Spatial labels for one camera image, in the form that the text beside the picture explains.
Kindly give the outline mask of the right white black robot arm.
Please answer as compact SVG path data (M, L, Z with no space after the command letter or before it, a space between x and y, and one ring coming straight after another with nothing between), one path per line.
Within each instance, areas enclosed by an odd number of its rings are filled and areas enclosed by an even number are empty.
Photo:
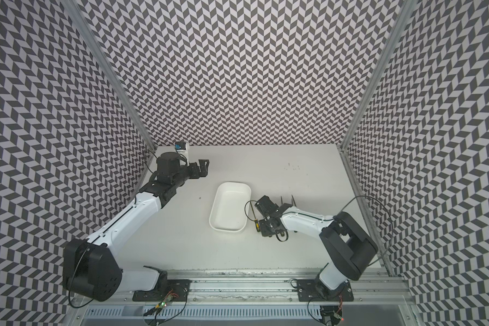
M302 233L320 240L330 262L314 280L315 292L323 300L333 300L346 289L348 281L357 281L376 257L378 247L370 235L347 212L334 216L303 211L294 203L278 206L268 196L257 200L254 207L263 219L256 228L263 237Z

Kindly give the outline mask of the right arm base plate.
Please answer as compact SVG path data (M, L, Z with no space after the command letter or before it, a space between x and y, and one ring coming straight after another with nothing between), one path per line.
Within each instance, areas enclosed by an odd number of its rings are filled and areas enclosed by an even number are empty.
M329 289L316 279L293 279L290 281L300 302L353 302L353 290L348 281L341 283L336 289Z

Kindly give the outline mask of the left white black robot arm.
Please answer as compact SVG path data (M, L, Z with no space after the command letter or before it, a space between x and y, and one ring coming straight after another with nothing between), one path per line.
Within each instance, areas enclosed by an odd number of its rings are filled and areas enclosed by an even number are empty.
M190 162L177 152L156 159L157 169L134 200L111 221L85 239L73 239L63 251L62 286L68 293L104 302L115 293L152 291L164 271L158 268L121 268L117 256L130 237L157 216L190 179L209 174L209 160Z

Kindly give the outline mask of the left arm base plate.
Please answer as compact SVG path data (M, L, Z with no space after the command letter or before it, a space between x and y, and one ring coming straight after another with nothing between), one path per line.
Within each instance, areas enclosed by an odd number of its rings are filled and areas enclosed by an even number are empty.
M134 302L161 302L169 293L174 295L173 302L184 302L190 293L190 285L192 281L189 279L171 279L161 282L149 291L135 291L132 301Z

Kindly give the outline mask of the white plastic storage box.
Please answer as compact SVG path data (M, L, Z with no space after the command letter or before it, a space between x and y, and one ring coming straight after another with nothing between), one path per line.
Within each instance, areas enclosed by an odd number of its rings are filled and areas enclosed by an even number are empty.
M210 227L223 233L240 233L245 229L247 217L245 205L251 200L251 188L246 183L222 183L215 195Z

